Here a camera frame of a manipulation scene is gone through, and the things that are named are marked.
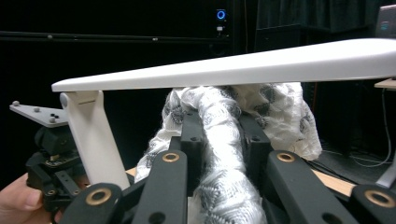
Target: white bracket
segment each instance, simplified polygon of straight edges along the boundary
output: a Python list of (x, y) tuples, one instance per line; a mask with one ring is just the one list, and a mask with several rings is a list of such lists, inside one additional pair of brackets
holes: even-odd
[(61, 103), (90, 183), (128, 188), (128, 177), (104, 109), (103, 92), (64, 92)]

